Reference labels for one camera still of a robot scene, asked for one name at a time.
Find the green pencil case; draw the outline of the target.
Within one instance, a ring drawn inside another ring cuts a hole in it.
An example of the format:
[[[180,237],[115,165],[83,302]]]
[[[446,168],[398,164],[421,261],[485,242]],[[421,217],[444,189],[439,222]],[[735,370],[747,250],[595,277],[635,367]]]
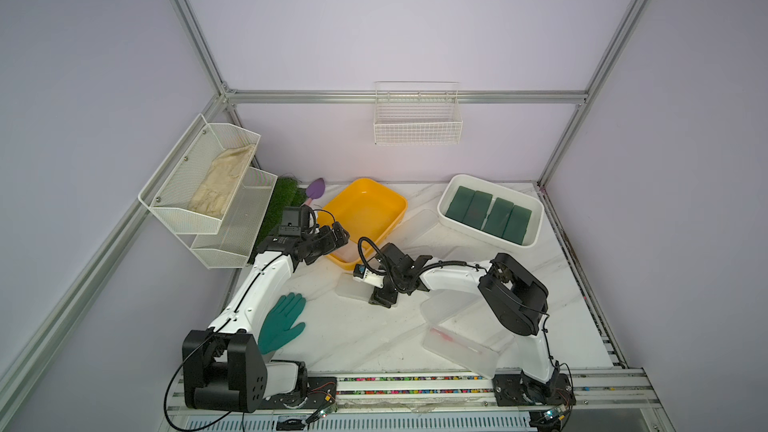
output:
[[[459,186],[453,199],[445,212],[445,215],[457,222],[462,222],[470,207],[475,191],[464,186]]]
[[[493,196],[487,192],[475,191],[463,217],[463,223],[481,229],[486,220]]]
[[[502,233],[502,239],[516,245],[523,245],[531,217],[530,209],[514,205]]]
[[[515,204],[503,198],[496,198],[482,227],[486,234],[502,237]]]

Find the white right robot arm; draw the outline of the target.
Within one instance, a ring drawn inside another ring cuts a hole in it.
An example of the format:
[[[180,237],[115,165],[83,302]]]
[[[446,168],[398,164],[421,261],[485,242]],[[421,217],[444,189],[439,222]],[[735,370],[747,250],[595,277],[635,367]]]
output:
[[[401,295],[422,292],[458,292],[482,298],[500,325],[519,338],[522,400],[545,404],[558,398],[564,364],[551,352],[546,324],[549,318],[547,287],[511,255],[499,252],[490,260],[466,262],[431,255],[417,258],[395,244],[374,249],[371,261],[362,258],[353,277],[373,287],[369,302],[390,308]]]

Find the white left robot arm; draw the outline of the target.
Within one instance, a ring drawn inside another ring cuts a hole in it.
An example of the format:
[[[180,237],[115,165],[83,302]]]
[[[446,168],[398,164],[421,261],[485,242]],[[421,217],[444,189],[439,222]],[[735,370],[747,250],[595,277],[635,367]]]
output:
[[[279,225],[256,245],[253,267],[229,304],[207,329],[187,334],[181,365],[187,407],[253,412],[265,399],[305,394],[299,363],[266,357],[302,330],[299,296],[281,293],[287,280],[300,264],[349,242],[337,220],[321,225],[316,214],[307,205],[284,209]]]

